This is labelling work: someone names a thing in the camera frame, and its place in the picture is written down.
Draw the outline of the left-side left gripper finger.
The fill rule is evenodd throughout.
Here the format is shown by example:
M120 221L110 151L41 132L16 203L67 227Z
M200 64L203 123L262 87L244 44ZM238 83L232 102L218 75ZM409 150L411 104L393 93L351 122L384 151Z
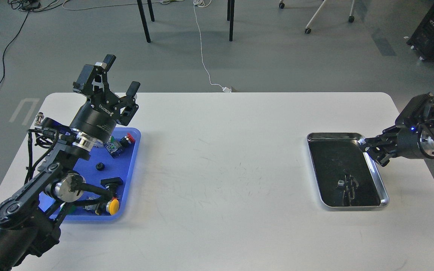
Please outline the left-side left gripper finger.
M107 72L116 60L115 55L106 55L103 62L83 66L77 81L73 83L73 91L93 101L115 102L116 95L110 91Z
M136 94L140 88L140 82L131 82L125 96L121 97L121 108L129 107L131 110L138 109L138 104L136 104Z

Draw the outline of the black left-side robot arm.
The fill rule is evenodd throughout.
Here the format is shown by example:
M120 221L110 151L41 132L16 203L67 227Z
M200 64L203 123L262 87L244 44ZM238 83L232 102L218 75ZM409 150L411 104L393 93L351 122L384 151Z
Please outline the black left-side robot arm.
M72 207L115 204L113 188L91 185L74 170L80 159L89 160L95 144L109 142L116 125L129 125L138 111L139 82L132 82L123 97L109 88L107 72L115 59L107 55L83 67L73 91L86 102L69 126L39 114L28 130L29 145L35 139L46 152L35 162L29 160L24 185L0 203L0 271L57 245L60 225Z

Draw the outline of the black right-side robot arm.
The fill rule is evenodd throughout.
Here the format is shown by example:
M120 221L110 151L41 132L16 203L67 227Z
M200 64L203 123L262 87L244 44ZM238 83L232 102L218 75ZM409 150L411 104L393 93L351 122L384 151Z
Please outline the black right-side robot arm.
M393 126L366 138L360 149L381 166L396 157L434 159L434 95L413 97Z

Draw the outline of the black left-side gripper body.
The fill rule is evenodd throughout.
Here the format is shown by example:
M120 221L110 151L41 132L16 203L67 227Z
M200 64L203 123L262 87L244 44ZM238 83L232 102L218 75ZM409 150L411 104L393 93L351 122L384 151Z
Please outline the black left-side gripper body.
M138 111L136 108L121 108L121 98L116 98L115 102L100 102L87 98L69 127L102 142L107 141L116 125L127 126Z

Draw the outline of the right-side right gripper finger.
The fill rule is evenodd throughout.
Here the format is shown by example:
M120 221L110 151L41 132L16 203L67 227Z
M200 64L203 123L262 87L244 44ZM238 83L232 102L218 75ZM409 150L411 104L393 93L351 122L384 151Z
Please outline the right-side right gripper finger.
M391 158L396 158L396 153L388 153L380 148L369 148L369 156L380 166L385 167Z
M377 149L386 150L390 146L391 137L382 136L365 138L361 143L361 150Z

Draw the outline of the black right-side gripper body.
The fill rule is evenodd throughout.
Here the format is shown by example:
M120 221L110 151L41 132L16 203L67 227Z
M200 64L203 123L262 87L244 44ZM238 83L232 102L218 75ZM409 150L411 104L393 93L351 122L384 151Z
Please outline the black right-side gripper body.
M392 126L385 129L385 137L389 143L385 147L386 161L396 157L434 159L434 140L424 130Z

